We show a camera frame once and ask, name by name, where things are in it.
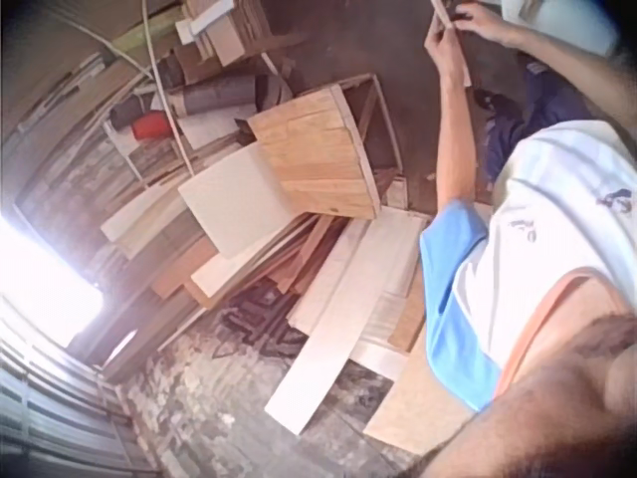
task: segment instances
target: man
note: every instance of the man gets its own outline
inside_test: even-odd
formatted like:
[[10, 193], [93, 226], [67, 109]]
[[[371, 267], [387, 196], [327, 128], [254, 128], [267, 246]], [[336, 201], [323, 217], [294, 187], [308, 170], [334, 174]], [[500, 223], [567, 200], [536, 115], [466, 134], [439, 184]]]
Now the man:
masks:
[[[637, 172], [565, 77], [627, 129], [637, 88], [573, 47], [461, 5], [458, 30], [531, 60], [529, 121], [493, 95], [489, 229], [454, 29], [425, 43], [440, 73], [438, 215], [420, 246], [427, 357], [478, 413], [401, 476], [637, 476]], [[541, 95], [532, 92], [540, 91]]]

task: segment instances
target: white t-shirt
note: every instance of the white t-shirt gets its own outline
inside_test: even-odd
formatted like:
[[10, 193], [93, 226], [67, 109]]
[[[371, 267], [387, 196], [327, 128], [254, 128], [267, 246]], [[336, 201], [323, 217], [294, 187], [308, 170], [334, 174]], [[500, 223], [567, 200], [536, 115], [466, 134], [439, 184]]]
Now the white t-shirt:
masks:
[[460, 266], [453, 292], [497, 365], [575, 269], [596, 270], [637, 309], [637, 172], [608, 123], [563, 122], [521, 141], [494, 194], [489, 240]]

